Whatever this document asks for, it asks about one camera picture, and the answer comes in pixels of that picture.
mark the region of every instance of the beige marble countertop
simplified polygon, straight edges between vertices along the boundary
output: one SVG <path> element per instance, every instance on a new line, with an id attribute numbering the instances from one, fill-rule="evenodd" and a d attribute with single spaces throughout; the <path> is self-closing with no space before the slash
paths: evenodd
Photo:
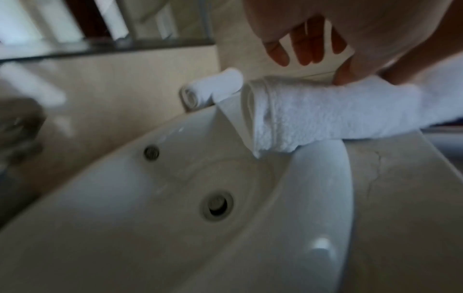
<path id="1" fill-rule="evenodd" d="M 461 174 L 419 132 L 346 147 L 355 220 L 341 292 L 463 292 Z"/>

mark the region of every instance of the rolled towel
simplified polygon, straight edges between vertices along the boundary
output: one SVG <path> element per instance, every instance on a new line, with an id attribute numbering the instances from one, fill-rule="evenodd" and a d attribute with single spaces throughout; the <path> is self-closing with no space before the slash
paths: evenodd
<path id="1" fill-rule="evenodd" d="M 381 138 L 463 116 L 463 56 L 391 85 L 372 76 L 346 86 L 265 77 L 244 85 L 252 151 L 291 152 L 317 140 Z"/>
<path id="2" fill-rule="evenodd" d="M 190 110 L 212 105 L 212 97 L 226 98 L 243 86 L 243 75 L 236 68 L 228 68 L 219 74 L 205 77 L 182 87 L 180 95 Z"/>

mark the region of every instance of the white ceramic sink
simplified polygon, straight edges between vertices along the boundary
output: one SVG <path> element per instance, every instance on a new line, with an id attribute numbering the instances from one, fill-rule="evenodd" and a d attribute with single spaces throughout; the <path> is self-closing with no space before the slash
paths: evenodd
<path id="1" fill-rule="evenodd" d="M 352 218 L 341 141 L 257 160 L 211 107 L 96 162 L 4 227 L 0 292 L 332 292 Z"/>

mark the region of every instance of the human hand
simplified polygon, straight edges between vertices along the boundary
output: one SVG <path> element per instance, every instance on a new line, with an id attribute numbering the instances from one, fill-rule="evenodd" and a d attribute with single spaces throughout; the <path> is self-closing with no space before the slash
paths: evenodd
<path id="1" fill-rule="evenodd" d="M 287 34 L 300 64 L 318 63 L 323 59 L 324 18 L 321 15 L 327 17 L 336 28 L 331 33 L 333 52 L 344 50 L 344 40 L 355 50 L 337 70 L 334 84 L 346 84 L 374 74 L 399 56 L 384 78 L 394 84 L 403 83 L 424 68 L 463 50 L 458 31 L 463 26 L 463 17 L 458 15 L 463 8 L 461 0 L 455 0 L 452 4 L 455 7 L 451 9 L 448 9 L 451 0 L 318 2 L 243 0 L 253 31 L 261 38 L 267 54 L 282 66 L 290 62 L 279 43 Z"/>

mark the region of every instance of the faucet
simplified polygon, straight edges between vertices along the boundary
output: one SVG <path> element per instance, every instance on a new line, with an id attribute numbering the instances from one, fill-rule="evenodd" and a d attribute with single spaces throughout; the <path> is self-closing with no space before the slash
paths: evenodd
<path id="1" fill-rule="evenodd" d="M 44 121 L 42 107 L 32 98 L 0 100 L 0 164 L 18 164 L 40 153 L 35 138 Z"/>

